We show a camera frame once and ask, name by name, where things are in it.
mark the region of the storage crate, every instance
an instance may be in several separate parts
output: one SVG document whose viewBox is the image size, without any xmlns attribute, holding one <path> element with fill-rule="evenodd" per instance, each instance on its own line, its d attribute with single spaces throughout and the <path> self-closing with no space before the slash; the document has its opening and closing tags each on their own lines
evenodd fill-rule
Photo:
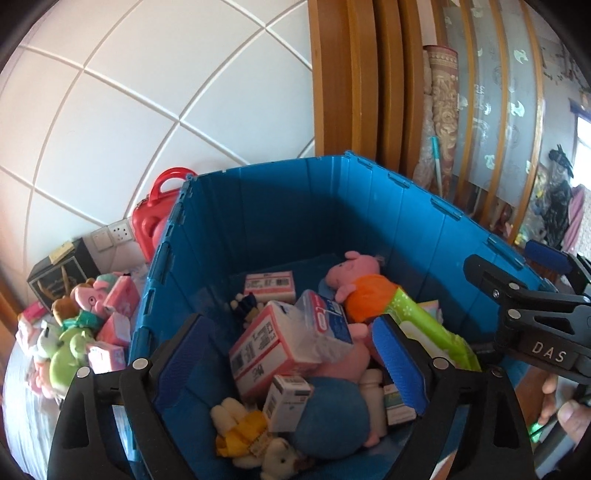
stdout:
<svg viewBox="0 0 591 480">
<path fill-rule="evenodd" d="M 149 356 L 193 312 L 215 323 L 203 360 L 178 403 L 160 411 L 199 480 L 258 478 L 215 455 L 209 411 L 236 396 L 228 350 L 243 332 L 228 302 L 246 273 L 293 270 L 297 294 L 317 290 L 347 250 L 385 259 L 383 273 L 416 301 L 438 299 L 445 326 L 469 342 L 491 340 L 498 306 L 464 278 L 478 254 L 537 289 L 541 279 L 505 242 L 460 210 L 352 153 L 234 168 L 185 182 L 154 258 L 131 348 Z M 526 365 L 505 358 L 515 385 Z M 447 451 L 462 430 L 456 419 Z M 409 428 L 301 479 L 382 480 Z"/>
</svg>

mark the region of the blue plush body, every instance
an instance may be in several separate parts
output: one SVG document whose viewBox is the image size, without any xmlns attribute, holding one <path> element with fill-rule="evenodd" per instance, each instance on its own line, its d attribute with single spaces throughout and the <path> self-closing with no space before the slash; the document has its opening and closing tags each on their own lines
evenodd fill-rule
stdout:
<svg viewBox="0 0 591 480">
<path fill-rule="evenodd" d="M 305 455 L 336 460 L 355 453 L 369 437 L 369 411 L 359 387 L 329 377 L 307 379 L 314 386 L 297 430 L 288 437 Z"/>
</svg>

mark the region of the black box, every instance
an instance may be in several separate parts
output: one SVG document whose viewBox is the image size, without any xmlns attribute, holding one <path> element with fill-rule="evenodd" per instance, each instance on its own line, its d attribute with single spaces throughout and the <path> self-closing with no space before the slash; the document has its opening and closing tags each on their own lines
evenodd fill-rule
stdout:
<svg viewBox="0 0 591 480">
<path fill-rule="evenodd" d="M 27 279 L 29 286 L 35 292 L 39 301 L 49 311 L 51 311 L 51 304 L 55 300 L 66 295 L 64 273 L 67 277 L 69 290 L 79 283 L 84 283 L 89 278 L 96 278 L 100 275 L 99 269 L 95 261 L 92 260 L 82 238 L 72 243 L 74 244 L 74 250 L 64 258 L 53 265 L 49 257 L 45 257 L 33 267 Z"/>
</svg>

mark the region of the orange plush toy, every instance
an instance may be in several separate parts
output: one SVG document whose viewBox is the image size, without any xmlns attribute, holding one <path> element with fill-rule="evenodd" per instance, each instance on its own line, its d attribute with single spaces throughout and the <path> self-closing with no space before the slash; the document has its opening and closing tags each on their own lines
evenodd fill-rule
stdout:
<svg viewBox="0 0 591 480">
<path fill-rule="evenodd" d="M 349 321 L 362 323 L 383 314 L 398 285 L 379 274 L 375 257 L 350 251 L 345 258 L 329 270 L 326 284 L 336 290 L 335 300 L 345 305 Z"/>
</svg>

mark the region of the fingernail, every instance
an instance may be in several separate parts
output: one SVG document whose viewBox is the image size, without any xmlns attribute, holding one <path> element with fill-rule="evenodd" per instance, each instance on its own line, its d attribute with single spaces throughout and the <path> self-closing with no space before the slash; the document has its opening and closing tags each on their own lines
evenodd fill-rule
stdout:
<svg viewBox="0 0 591 480">
<path fill-rule="evenodd" d="M 567 403 L 562 405 L 558 411 L 559 422 L 564 425 L 566 422 L 568 422 L 569 418 L 573 416 L 574 411 L 579 407 L 580 405 L 574 400 L 569 400 Z"/>
</svg>

